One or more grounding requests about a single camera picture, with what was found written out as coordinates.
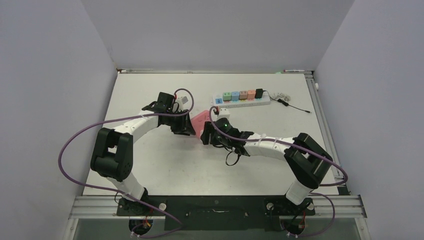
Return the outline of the pink triangular socket base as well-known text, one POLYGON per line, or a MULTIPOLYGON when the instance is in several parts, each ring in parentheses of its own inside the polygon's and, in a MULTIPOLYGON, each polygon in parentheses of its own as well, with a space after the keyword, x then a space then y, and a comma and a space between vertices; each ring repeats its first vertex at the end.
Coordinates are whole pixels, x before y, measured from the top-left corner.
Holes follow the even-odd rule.
POLYGON ((210 121, 209 111, 204 110, 191 118, 191 124, 195 131, 195 136, 200 139, 204 131, 205 123, 210 121))

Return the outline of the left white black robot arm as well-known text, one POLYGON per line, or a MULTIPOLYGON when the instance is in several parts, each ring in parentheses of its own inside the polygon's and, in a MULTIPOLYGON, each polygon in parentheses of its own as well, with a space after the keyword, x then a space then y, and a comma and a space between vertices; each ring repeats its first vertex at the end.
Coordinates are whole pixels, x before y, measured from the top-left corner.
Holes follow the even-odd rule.
POLYGON ((138 115, 114 128, 101 128, 96 137, 90 161, 92 171, 109 180, 136 215, 143 215, 150 209, 163 212, 163 203, 149 201, 148 190, 133 174, 134 143, 151 130, 168 126, 175 135, 193 136, 189 110, 175 113, 153 113, 141 111, 138 115))

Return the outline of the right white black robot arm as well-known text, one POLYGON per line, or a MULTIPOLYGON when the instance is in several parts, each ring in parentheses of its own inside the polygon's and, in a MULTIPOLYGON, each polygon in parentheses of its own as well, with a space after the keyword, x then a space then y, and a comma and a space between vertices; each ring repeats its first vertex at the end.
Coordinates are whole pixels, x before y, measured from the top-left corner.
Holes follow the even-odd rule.
POLYGON ((295 176, 283 199, 282 207, 289 214, 297 213, 305 198, 318 189, 332 166, 332 157, 308 134, 293 138, 259 135, 240 131, 225 117, 207 121, 200 136, 204 145, 225 148, 241 156, 261 156, 287 162, 295 176))

